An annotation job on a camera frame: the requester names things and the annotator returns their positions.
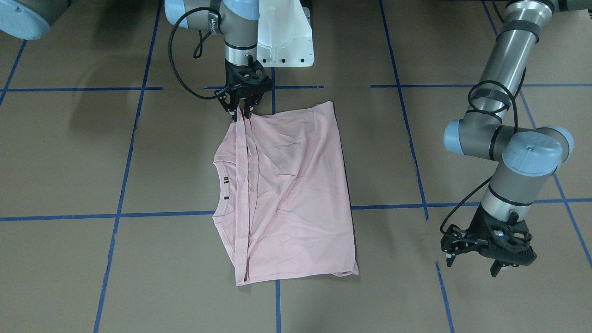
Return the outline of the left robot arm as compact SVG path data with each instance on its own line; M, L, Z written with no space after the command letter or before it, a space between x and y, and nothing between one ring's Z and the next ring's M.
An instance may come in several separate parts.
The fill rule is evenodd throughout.
M526 76L527 60L542 28L557 12L591 9L589 0L510 0L480 81L467 95L463 118L444 131L447 150L497 162L493 175L478 186L484 194L466 229L440 225L446 265L464 253L492 259L495 277L507 267L528 266L531 247L526 217L546 180L571 158L575 144L560 126L526 129L518 124L516 99Z

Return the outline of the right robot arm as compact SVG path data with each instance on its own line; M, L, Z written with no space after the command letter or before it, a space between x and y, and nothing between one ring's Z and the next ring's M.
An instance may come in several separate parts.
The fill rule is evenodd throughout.
M0 3L1 30L22 40L38 40L72 4L71 0L3 0ZM198 31L195 59L201 57L210 36L223 36L226 83L209 99L218 100L235 122L250 118L254 107L273 87L271 78L258 61L258 0L166 0L164 7L167 20L173 26L167 54L178 82L195 97L208 98L188 87L176 68L172 46L178 29Z

